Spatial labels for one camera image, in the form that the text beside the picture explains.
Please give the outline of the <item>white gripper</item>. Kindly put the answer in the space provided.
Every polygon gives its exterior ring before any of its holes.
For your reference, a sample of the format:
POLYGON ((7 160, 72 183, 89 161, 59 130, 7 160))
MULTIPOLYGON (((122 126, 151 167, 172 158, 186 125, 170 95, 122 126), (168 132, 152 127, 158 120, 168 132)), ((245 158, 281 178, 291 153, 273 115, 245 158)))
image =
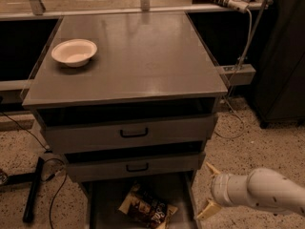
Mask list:
POLYGON ((222 207, 249 206, 252 202, 247 190, 247 177, 232 174, 221 174, 211 163, 206 166, 213 177, 211 192, 214 200, 208 199, 207 205, 195 217, 205 220, 217 214, 222 207))

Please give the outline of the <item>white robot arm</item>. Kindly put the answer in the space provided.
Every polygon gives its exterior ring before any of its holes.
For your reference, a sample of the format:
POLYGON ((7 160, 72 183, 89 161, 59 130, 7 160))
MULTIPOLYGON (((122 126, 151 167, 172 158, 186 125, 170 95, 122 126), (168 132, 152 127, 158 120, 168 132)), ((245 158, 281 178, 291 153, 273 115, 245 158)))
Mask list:
POLYGON ((211 163, 211 194, 196 218, 205 220, 224 207, 245 206, 272 214, 296 213, 305 217, 305 188, 275 170, 255 168, 247 175, 222 173, 211 163))

